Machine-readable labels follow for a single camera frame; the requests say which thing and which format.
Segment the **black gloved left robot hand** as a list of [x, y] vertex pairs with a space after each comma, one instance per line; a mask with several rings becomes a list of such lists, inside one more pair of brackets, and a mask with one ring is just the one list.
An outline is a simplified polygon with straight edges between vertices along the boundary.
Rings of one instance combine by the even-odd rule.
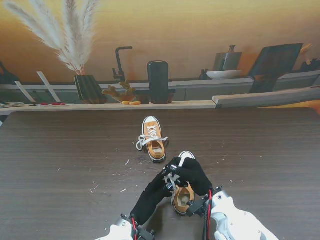
[[130, 213], [139, 225], [144, 225], [155, 212], [157, 205], [172, 196], [172, 190], [166, 187], [164, 172], [161, 171], [145, 188]]

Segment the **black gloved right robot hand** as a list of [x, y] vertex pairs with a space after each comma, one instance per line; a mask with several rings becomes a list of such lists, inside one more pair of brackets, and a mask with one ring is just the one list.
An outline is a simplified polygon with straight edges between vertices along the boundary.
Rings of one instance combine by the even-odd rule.
[[195, 158], [175, 157], [164, 168], [164, 177], [171, 174], [176, 186], [180, 188], [187, 184], [191, 186], [193, 191], [199, 196], [205, 196], [213, 190], [213, 185], [206, 176], [200, 163]]

